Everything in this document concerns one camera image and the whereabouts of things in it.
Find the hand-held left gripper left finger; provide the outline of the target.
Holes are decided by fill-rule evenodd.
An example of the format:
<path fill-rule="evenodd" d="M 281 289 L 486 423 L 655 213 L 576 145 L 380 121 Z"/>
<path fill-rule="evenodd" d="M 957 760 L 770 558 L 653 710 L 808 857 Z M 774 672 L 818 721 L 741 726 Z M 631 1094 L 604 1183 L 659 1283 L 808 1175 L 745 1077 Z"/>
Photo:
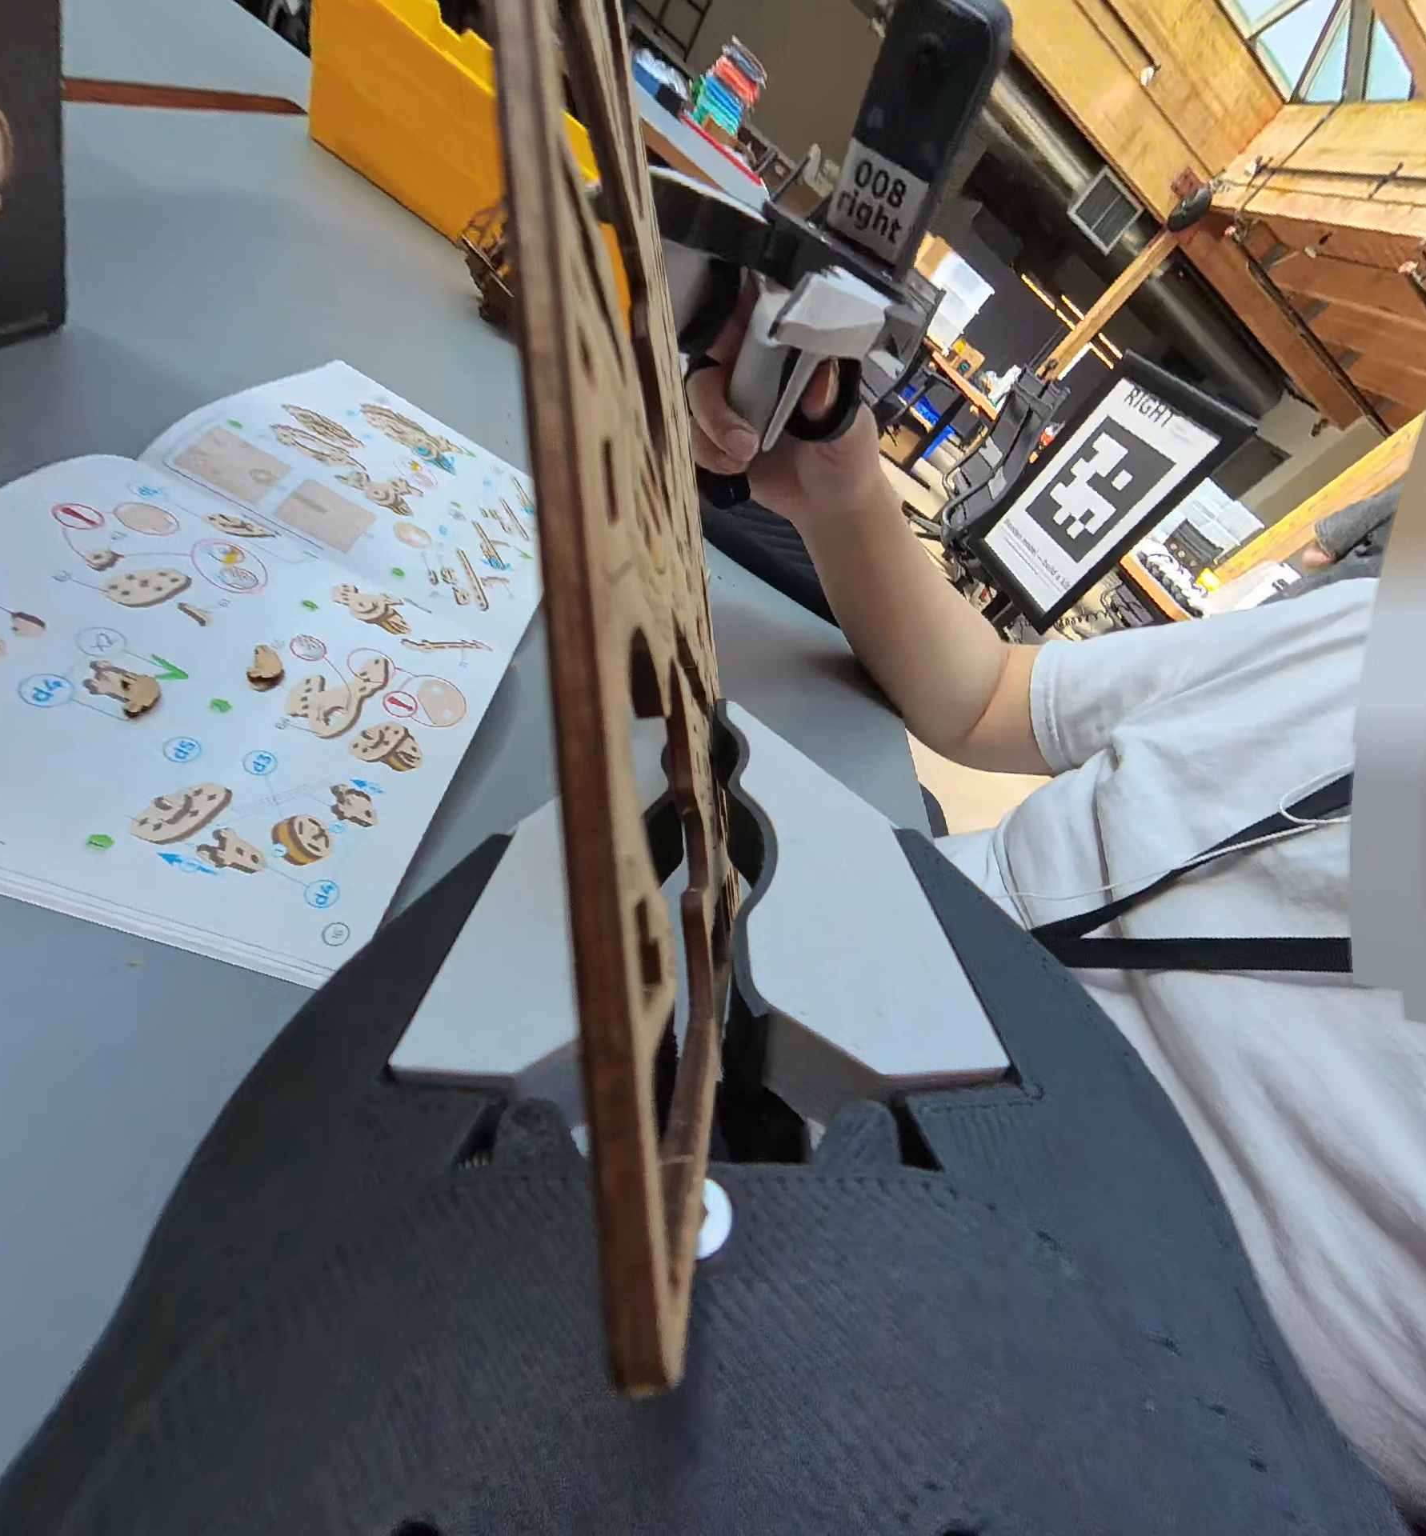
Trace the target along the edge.
<path fill-rule="evenodd" d="M 581 1095 L 559 799 L 512 832 L 389 1071 L 498 1098 Z"/>

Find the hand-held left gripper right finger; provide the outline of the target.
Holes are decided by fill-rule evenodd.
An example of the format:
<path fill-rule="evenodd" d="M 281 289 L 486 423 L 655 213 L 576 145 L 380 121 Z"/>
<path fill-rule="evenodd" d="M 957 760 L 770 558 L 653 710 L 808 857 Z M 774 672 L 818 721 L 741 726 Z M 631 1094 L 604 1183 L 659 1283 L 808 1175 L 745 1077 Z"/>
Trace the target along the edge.
<path fill-rule="evenodd" d="M 743 706 L 726 711 L 743 744 L 733 787 L 763 829 L 741 914 L 764 1084 L 841 1109 L 1002 1080 L 1009 1056 L 898 828 Z"/>

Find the laser-cut wooden parts sheet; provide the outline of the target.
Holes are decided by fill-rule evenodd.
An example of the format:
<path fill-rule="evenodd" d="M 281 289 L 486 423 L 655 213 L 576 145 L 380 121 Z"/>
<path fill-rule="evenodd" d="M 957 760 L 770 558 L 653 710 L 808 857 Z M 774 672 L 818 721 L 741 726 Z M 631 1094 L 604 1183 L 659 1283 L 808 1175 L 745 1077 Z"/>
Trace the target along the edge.
<path fill-rule="evenodd" d="M 618 1389 L 681 1382 L 734 972 L 720 674 L 618 1 L 494 1 L 557 787 Z"/>

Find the person's right forearm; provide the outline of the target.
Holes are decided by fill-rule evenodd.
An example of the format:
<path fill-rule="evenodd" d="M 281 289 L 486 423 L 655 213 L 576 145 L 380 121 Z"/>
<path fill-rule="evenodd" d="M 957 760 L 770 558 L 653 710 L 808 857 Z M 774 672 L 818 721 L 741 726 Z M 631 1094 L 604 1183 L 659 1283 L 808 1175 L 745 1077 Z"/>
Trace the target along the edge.
<path fill-rule="evenodd" d="M 1015 644 L 961 593 L 909 526 L 881 455 L 792 521 L 858 662 L 928 750 L 971 769 L 1050 775 L 1036 740 L 1037 644 Z"/>

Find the small wooden model assembly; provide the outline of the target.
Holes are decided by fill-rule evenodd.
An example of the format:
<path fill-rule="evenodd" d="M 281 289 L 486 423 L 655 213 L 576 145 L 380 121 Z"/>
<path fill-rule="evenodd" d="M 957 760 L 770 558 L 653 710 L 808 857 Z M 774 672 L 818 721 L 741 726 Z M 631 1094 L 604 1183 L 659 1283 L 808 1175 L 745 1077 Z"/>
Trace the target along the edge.
<path fill-rule="evenodd" d="M 477 289 L 479 316 L 502 334 L 515 327 L 512 209 L 507 195 L 479 207 L 458 235 Z"/>

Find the black model kit box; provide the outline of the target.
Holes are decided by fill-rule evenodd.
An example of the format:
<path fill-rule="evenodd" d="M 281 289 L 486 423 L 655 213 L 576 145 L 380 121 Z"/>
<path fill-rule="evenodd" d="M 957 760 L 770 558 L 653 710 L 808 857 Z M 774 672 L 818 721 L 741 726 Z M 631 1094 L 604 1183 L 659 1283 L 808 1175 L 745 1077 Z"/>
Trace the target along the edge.
<path fill-rule="evenodd" d="M 0 1 L 0 348 L 66 318 L 62 7 Z"/>

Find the person's right hand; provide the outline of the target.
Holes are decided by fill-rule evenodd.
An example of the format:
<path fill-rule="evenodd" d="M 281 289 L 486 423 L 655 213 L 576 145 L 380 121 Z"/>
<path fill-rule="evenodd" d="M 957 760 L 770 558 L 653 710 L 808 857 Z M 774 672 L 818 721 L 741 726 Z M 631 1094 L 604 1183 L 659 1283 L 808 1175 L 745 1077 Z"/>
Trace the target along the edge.
<path fill-rule="evenodd" d="M 707 360 L 689 369 L 685 400 L 693 459 L 719 475 L 743 475 L 752 499 L 802 532 L 829 517 L 858 517 L 891 509 L 891 486 L 881 464 L 873 411 L 859 405 L 848 433 L 811 442 L 784 433 L 763 450 L 763 437 L 730 403 L 730 378 L 741 352 L 741 320 L 726 326 Z"/>

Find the stack of colourful boxes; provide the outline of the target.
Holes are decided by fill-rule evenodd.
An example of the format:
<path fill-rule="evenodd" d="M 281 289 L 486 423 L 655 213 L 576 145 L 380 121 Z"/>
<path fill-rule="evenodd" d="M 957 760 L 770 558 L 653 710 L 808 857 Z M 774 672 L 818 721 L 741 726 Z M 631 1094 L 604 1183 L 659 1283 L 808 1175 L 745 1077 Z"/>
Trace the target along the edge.
<path fill-rule="evenodd" d="M 696 125 L 714 125 L 737 139 L 745 116 L 766 87 L 766 69 L 741 38 L 733 37 L 700 75 L 689 116 Z"/>

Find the open assembly instruction booklet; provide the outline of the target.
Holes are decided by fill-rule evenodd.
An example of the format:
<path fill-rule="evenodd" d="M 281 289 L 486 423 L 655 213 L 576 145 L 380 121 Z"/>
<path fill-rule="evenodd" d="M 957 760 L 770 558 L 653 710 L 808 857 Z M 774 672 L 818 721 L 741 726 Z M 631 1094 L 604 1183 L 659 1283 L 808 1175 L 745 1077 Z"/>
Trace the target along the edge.
<path fill-rule="evenodd" d="M 0 488 L 0 894 L 317 988 L 538 610 L 531 473 L 331 360 Z"/>

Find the black office chair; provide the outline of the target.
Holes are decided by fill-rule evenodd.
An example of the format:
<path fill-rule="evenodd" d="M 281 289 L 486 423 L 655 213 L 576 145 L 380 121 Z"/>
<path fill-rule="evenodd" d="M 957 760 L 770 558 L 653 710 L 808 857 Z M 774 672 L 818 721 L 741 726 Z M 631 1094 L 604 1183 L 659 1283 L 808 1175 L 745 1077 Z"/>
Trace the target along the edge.
<path fill-rule="evenodd" d="M 941 512 L 941 544 L 953 577 L 963 574 L 973 529 L 1000 509 L 1031 466 L 1050 423 L 1047 387 L 1050 382 L 1037 372 L 1019 374 L 1002 400 L 997 426 L 950 473 L 950 499 Z"/>

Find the black framed tag sign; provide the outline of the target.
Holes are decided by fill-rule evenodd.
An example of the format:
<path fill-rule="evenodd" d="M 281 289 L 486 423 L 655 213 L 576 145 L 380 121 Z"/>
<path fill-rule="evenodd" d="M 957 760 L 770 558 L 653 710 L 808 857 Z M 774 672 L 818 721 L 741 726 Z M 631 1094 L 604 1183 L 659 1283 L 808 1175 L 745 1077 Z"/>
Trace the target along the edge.
<path fill-rule="evenodd" d="M 1105 393 L 1022 468 L 988 509 L 963 524 L 973 577 L 1036 633 L 1113 574 L 1257 429 L 1235 403 L 1125 352 Z"/>

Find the yellow plastic bin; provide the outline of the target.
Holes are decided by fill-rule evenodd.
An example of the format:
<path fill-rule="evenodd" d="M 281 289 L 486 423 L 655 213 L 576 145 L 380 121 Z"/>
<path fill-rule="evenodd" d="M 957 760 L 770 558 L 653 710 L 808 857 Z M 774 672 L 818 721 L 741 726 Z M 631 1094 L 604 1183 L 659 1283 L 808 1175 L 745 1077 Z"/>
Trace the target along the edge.
<path fill-rule="evenodd" d="M 311 43 L 314 139 L 458 248 L 507 195 L 494 46 L 437 1 L 316 1 Z"/>

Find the wall air vent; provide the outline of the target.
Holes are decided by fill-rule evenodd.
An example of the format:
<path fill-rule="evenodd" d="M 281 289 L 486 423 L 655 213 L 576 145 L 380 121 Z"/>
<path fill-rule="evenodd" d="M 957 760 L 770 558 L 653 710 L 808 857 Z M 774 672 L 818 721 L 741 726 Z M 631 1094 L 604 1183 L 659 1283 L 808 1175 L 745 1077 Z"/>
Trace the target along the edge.
<path fill-rule="evenodd" d="M 1074 189 L 1067 204 L 1071 222 L 1105 256 L 1125 241 L 1141 215 L 1144 204 L 1130 193 L 1112 167 L 1100 167 L 1079 189 Z"/>

